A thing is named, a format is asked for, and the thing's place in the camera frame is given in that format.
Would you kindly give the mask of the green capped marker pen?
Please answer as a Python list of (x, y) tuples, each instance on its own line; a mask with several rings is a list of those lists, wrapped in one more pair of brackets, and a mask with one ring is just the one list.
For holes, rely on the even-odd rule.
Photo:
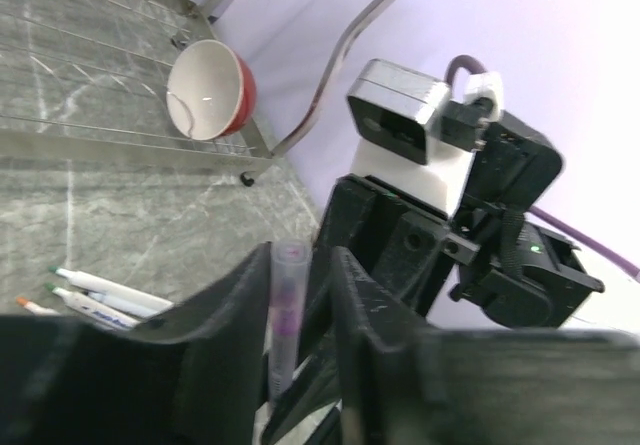
[(151, 295), (144, 291), (133, 289), (125, 285), (101, 278), (86, 272), (68, 270), (62, 267), (51, 266), (51, 273), (64, 278), (69, 284), (83, 291), (93, 291), (113, 295), (134, 303), (156, 309), (162, 313), (174, 306), (172, 301)]

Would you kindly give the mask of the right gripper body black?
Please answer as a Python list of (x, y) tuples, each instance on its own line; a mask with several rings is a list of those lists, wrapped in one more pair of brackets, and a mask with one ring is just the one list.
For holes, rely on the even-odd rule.
[(452, 217), (374, 176), (336, 182), (312, 259), (314, 329), (331, 321), (330, 258), (337, 247), (423, 314), (452, 271), (459, 279), (451, 299), (477, 305), (508, 328), (557, 328), (604, 291), (568, 239), (525, 219), (562, 169), (558, 150), (511, 114), (492, 124), (485, 140)]

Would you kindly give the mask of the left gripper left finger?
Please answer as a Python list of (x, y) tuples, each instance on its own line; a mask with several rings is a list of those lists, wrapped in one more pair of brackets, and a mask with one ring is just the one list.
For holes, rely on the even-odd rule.
[(248, 444), (262, 390), (271, 250), (129, 331), (1, 319), (5, 444)]

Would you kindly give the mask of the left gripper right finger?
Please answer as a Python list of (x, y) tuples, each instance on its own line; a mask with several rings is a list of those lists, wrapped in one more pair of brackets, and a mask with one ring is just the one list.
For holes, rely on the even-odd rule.
[(334, 249), (346, 444), (635, 444), (639, 341), (601, 330), (443, 330)]

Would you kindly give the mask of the dark blue marker pen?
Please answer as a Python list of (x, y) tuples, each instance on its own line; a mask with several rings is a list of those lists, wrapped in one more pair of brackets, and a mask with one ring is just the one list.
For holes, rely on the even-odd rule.
[(113, 308), (124, 314), (132, 315), (134, 317), (148, 319), (159, 313), (159, 311), (156, 309), (152, 309), (150, 307), (140, 305), (113, 295), (93, 291), (84, 291), (83, 294), (110, 308)]

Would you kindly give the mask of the red white bowl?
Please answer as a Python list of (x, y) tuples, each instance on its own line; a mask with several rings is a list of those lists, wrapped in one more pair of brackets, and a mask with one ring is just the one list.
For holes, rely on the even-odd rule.
[(215, 39), (200, 40), (184, 49), (166, 85), (174, 127), (196, 141), (238, 132), (251, 118), (256, 101), (256, 82), (248, 65)]

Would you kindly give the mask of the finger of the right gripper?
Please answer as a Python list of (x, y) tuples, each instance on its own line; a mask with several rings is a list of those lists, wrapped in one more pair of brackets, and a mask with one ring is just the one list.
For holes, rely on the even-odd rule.
[(309, 415), (340, 398), (334, 354), (316, 354), (272, 408), (262, 432), (263, 444), (276, 444)]

